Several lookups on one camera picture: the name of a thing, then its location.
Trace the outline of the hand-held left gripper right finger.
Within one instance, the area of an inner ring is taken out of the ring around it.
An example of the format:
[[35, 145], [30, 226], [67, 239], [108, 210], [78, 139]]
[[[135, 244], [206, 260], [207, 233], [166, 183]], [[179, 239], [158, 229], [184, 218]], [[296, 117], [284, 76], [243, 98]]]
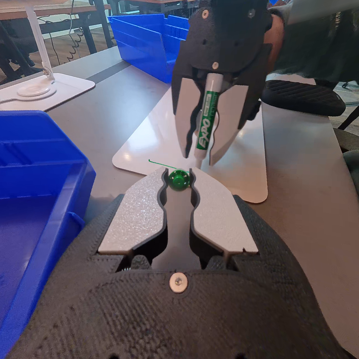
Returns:
[[231, 191], [199, 168], [191, 168], [190, 175], [191, 233], [225, 259], [257, 254], [258, 247]]

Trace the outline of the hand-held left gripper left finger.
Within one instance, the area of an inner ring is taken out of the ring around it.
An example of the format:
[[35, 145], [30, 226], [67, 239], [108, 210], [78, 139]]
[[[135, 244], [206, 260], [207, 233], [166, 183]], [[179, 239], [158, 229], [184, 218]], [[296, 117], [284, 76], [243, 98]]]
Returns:
[[167, 202], [168, 168], [160, 167], [137, 181], [124, 194], [118, 209], [98, 247], [104, 255], [134, 254], [159, 241], [157, 249], [150, 249], [150, 258], [164, 251], [168, 242]]

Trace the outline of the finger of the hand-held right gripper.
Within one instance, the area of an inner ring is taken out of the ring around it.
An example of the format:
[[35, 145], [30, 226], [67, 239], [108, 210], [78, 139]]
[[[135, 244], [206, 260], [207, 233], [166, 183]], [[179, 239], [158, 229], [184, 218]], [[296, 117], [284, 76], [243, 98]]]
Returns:
[[182, 156], [188, 158], [192, 135], [196, 129], [197, 114], [203, 100], [203, 91], [193, 79], [181, 76], [172, 76], [171, 87], [177, 139]]
[[239, 124], [248, 92], [247, 85], [234, 85], [219, 96], [218, 125], [214, 130], [209, 165], [214, 166], [226, 154], [239, 132]]

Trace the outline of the green dry-erase marker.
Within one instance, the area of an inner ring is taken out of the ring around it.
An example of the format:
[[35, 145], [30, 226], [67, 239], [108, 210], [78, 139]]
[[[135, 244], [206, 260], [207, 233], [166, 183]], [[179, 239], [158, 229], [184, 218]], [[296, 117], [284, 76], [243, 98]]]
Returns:
[[197, 144], [194, 156], [196, 159], [196, 168], [201, 168], [203, 160], [206, 158], [209, 142], [217, 113], [218, 99], [220, 96], [224, 76], [217, 73], [207, 75]]

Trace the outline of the white whiteboard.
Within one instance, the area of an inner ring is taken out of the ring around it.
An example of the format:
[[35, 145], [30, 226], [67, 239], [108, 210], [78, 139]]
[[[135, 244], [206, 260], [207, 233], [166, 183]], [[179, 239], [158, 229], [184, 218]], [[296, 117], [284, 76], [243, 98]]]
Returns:
[[[172, 109], [172, 91], [167, 90], [153, 110], [113, 156], [115, 167], [148, 175], [160, 166], [189, 171], [195, 166], [194, 149], [185, 159], [180, 151]], [[262, 111], [246, 123], [222, 159], [209, 165], [209, 156], [201, 170], [221, 182], [233, 195], [259, 204], [268, 197], [265, 142]]]

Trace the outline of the green marker cap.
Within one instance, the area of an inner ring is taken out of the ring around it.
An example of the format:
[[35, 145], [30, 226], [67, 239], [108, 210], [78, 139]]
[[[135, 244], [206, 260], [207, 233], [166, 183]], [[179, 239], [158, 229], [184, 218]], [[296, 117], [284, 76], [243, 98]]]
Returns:
[[190, 187], [190, 174], [182, 168], [175, 168], [168, 176], [168, 186], [174, 191], [184, 191]]

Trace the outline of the blue plastic bin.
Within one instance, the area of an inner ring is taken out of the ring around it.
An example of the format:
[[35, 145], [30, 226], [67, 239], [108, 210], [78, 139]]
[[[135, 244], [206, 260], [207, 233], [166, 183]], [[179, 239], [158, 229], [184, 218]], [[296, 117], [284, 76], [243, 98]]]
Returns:
[[96, 172], [43, 111], [0, 113], [0, 357], [83, 220]]
[[180, 44], [186, 40], [187, 18], [164, 14], [108, 17], [121, 58], [164, 83], [172, 73]]

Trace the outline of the person's right hand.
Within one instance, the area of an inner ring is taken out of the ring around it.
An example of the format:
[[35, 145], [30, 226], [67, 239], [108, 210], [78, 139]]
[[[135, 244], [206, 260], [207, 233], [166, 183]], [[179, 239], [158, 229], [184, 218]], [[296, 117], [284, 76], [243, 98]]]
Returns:
[[271, 14], [272, 26], [266, 31], [263, 39], [264, 44], [271, 44], [271, 52], [268, 57], [267, 74], [270, 74], [275, 66], [284, 40], [284, 22], [274, 14]]

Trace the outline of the wooden desk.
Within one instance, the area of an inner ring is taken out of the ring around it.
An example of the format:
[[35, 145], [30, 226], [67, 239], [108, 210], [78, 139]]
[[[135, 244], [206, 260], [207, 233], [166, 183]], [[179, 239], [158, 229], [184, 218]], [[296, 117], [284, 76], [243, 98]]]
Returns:
[[[1, 70], [5, 81], [13, 81], [22, 75], [32, 75], [43, 70], [38, 46], [35, 41], [24, 7], [17, 1], [1, 3]], [[61, 4], [35, 5], [42, 35], [50, 37], [53, 53], [49, 55], [52, 67], [62, 65], [67, 59], [81, 57], [80, 43], [87, 46], [85, 55], [97, 52], [90, 26], [102, 25], [107, 48], [114, 46], [103, 1], [65, 1]]]

